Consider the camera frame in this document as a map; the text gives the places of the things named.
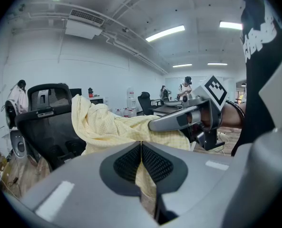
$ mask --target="black t-shirt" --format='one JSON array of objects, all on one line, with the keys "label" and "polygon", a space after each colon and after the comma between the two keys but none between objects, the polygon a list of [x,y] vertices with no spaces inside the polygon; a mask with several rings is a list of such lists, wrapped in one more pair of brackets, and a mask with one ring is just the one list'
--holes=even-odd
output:
[{"label": "black t-shirt", "polygon": [[274,128],[259,91],[282,62],[282,19],[267,0],[244,1],[241,39],[246,63],[247,103],[241,135],[232,155],[239,145],[252,143]]}]

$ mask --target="air conditioning vent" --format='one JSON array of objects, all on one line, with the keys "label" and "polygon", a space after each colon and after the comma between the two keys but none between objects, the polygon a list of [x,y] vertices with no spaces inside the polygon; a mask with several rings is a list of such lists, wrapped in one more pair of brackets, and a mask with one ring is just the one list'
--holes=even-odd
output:
[{"label": "air conditioning vent", "polygon": [[92,24],[98,27],[101,27],[105,21],[104,19],[101,19],[93,14],[85,13],[76,9],[73,9],[71,11],[69,19],[79,20],[84,23]]}]

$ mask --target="wooden floor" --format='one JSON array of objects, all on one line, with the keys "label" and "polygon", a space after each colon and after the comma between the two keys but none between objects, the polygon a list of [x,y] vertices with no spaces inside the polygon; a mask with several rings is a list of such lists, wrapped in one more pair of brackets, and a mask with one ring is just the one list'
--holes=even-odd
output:
[{"label": "wooden floor", "polygon": [[[218,132],[225,134],[225,135],[221,135],[221,137],[218,140],[218,142],[224,141],[226,143],[223,147],[221,146],[215,148],[214,150],[206,151],[200,145],[196,144],[194,148],[194,152],[201,152],[207,154],[224,154],[230,156],[233,147],[235,146],[235,144],[239,139],[241,130],[235,128],[219,128]],[[44,179],[46,176],[50,174],[48,164],[43,158],[40,159],[37,167],[34,167],[28,161],[28,159],[26,159],[23,162],[17,160],[15,156],[12,156],[10,165],[11,165],[11,172],[8,178],[7,186],[18,199],[20,199],[37,182]],[[19,184],[19,186],[16,184],[10,186],[11,182],[14,180],[15,177],[19,178],[17,181],[17,184]],[[13,195],[4,187],[3,190]],[[144,195],[141,198],[141,202],[144,208],[149,212],[149,214],[153,216],[155,210],[155,203],[147,200],[146,196]]]}]

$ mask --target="yellow fabric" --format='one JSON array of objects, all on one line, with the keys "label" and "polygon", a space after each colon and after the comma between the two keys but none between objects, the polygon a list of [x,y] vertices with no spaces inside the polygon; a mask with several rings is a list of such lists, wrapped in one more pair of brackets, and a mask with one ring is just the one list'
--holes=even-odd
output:
[{"label": "yellow fabric", "polygon": [[[72,124],[76,134],[87,145],[83,154],[103,151],[119,144],[148,141],[188,150],[189,140],[180,131],[153,132],[148,123],[158,116],[116,116],[105,104],[92,104],[83,96],[72,99]],[[140,164],[136,174],[136,185],[147,196],[154,198],[155,189],[148,172]]]}]

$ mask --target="fluorescent light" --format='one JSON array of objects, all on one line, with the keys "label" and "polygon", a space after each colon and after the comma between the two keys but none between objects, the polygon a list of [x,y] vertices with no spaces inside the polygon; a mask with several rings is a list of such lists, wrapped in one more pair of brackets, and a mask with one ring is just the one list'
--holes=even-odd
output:
[{"label": "fluorescent light", "polygon": [[181,64],[181,65],[176,65],[176,66],[173,66],[173,67],[185,67],[185,66],[191,66],[192,64]]},{"label": "fluorescent light", "polygon": [[164,30],[160,33],[153,35],[153,36],[150,36],[150,37],[146,38],[146,40],[148,42],[150,42],[150,41],[153,41],[153,40],[158,39],[160,37],[167,36],[167,35],[170,35],[170,34],[173,34],[173,33],[179,32],[179,31],[183,31],[183,30],[185,30],[185,28],[184,28],[183,25],[181,25],[181,26],[178,26],[178,27],[175,27],[175,28],[170,28],[168,30]]},{"label": "fluorescent light", "polygon": [[227,63],[208,63],[207,65],[223,65],[223,66],[226,66]]},{"label": "fluorescent light", "polygon": [[239,29],[242,30],[242,24],[238,23],[230,23],[230,22],[220,22],[220,27],[221,28],[230,28],[230,29]]}]

